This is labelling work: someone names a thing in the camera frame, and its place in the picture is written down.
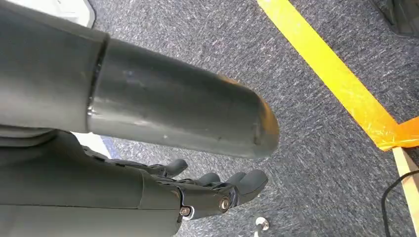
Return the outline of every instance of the gray cylindrical tube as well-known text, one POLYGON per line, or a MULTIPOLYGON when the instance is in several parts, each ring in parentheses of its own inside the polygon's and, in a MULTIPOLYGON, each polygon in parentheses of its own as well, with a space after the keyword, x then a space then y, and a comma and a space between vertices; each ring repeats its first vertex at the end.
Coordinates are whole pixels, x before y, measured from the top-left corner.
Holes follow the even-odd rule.
POLYGON ((97 134, 255 158, 278 145, 278 123, 253 91, 225 77, 110 40, 88 116, 97 134))
POLYGON ((0 0, 0 124, 88 132, 91 85, 107 37, 0 0))

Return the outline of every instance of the wooden board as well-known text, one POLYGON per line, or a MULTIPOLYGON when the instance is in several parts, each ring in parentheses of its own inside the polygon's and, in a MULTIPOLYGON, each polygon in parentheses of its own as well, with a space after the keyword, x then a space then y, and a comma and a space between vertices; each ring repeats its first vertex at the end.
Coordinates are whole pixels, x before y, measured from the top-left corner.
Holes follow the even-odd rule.
MULTIPOLYGON (((393 154, 400 176, 408 172, 418 170, 418 166, 416 166, 403 148, 393 148, 393 154)), ((419 237, 419 174, 405 178, 402 181, 402 185, 416 236, 419 237)))

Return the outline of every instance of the black object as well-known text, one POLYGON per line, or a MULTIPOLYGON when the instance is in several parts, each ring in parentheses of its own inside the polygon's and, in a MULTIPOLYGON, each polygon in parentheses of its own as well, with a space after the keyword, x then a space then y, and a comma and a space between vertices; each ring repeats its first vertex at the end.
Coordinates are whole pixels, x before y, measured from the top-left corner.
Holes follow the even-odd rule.
POLYGON ((168 237, 268 181, 260 170, 174 180, 184 160, 108 159, 68 131, 247 158, 278 145, 277 120, 250 89, 3 0, 0 101, 2 237, 168 237))
POLYGON ((182 220, 252 200, 268 181, 260 170, 225 183, 212 173, 171 178, 186 168, 181 159, 166 166, 108 159, 65 131, 37 146, 0 147, 0 236, 169 237, 182 220))
POLYGON ((370 2, 394 33, 406 37, 419 37, 419 0, 387 0, 383 9, 374 0, 370 2))
POLYGON ((0 124, 269 156, 278 122, 225 77, 0 1, 0 124))

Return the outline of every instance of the orange tape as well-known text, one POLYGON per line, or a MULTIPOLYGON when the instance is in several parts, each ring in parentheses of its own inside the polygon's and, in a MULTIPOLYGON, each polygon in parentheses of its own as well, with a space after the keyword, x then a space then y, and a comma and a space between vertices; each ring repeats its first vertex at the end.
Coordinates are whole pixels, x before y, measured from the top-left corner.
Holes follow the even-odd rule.
POLYGON ((380 149, 419 146, 419 117, 398 124, 288 0, 258 3, 380 149))

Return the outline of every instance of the screw head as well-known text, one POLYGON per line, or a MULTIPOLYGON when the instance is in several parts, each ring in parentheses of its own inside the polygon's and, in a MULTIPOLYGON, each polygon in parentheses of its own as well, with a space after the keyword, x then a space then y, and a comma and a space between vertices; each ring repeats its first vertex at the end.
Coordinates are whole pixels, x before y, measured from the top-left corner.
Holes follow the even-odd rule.
POLYGON ((183 206, 180 208, 180 215, 181 216, 189 216, 191 214, 191 208, 187 206, 183 206))
POLYGON ((223 197, 220 201, 220 210, 226 212, 230 208, 230 198, 223 197))

